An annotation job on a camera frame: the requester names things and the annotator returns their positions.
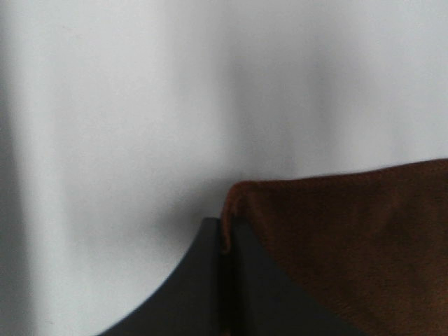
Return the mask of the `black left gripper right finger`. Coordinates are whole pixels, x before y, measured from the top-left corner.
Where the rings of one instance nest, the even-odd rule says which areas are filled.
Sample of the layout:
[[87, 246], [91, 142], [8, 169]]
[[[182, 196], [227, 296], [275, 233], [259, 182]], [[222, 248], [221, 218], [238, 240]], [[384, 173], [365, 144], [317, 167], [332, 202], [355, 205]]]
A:
[[297, 285], [269, 256], [250, 225], [230, 231], [232, 335], [362, 335]]

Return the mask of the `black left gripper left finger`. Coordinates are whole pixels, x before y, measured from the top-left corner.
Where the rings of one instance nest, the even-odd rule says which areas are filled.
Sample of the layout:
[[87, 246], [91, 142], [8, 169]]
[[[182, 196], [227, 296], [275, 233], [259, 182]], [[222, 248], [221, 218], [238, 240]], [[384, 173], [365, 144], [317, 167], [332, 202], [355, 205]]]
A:
[[219, 220], [205, 218], [176, 269], [102, 335], [218, 335]]

